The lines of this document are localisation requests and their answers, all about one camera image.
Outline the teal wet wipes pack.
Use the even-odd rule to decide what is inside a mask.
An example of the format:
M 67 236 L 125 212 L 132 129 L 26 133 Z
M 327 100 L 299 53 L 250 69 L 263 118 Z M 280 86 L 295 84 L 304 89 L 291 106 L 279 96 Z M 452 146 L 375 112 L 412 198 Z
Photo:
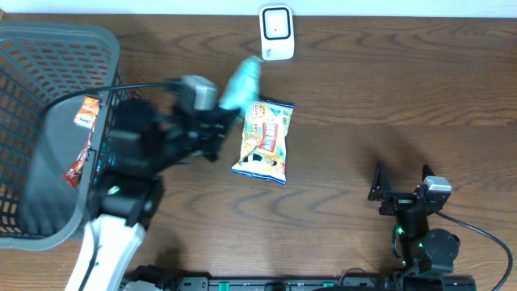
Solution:
M 263 59 L 251 56 L 240 63 L 229 79 L 220 99 L 220 108 L 239 110 L 238 117 L 243 119 L 247 108 L 259 98 L 261 65 Z

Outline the yellow snack bag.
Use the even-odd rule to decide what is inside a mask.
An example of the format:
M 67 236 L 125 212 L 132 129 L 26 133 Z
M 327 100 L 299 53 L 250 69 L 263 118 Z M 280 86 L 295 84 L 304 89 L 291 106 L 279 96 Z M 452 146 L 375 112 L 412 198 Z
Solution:
M 286 136 L 293 103 L 255 100 L 246 110 L 236 174 L 286 184 Z

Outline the small orange snack packet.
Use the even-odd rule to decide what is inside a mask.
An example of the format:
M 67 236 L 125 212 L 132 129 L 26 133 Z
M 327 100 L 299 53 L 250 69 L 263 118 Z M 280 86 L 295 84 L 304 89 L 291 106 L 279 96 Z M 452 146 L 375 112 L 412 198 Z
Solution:
M 95 98 L 85 96 L 82 106 L 74 117 L 77 126 L 92 129 L 99 114 L 99 101 Z

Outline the red brown chocolate bar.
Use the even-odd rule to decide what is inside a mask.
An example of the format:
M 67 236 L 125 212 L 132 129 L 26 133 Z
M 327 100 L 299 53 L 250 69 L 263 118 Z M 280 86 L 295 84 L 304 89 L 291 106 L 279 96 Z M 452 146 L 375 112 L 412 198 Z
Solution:
M 64 181 L 72 188 L 77 188 L 82 178 L 83 168 L 88 158 L 88 152 L 91 148 L 93 135 L 94 128 L 90 130 L 86 143 L 82 148 L 82 151 L 62 176 Z

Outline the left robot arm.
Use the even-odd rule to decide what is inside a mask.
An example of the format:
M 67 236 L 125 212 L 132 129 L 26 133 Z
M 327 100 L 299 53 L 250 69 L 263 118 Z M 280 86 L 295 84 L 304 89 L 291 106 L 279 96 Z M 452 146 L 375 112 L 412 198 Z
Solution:
M 120 103 L 109 134 L 116 165 L 90 190 L 91 215 L 68 290 L 117 290 L 163 196 L 160 172 L 201 153 L 213 162 L 240 109 L 174 108 L 172 129 L 163 130 L 154 105 L 141 99 Z

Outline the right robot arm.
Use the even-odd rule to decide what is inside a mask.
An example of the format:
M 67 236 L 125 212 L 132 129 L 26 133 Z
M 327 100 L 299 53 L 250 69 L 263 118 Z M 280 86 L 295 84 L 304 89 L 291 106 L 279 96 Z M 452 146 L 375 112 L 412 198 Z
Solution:
M 422 167 L 422 182 L 412 192 L 393 190 L 383 164 L 376 174 L 368 200 L 379 201 L 379 214 L 394 216 L 392 247 L 403 268 L 379 283 L 383 290 L 444 290 L 445 276 L 454 270 L 460 240 L 447 230 L 431 229 L 428 217 L 439 212 L 452 193 L 452 186 L 430 166 Z

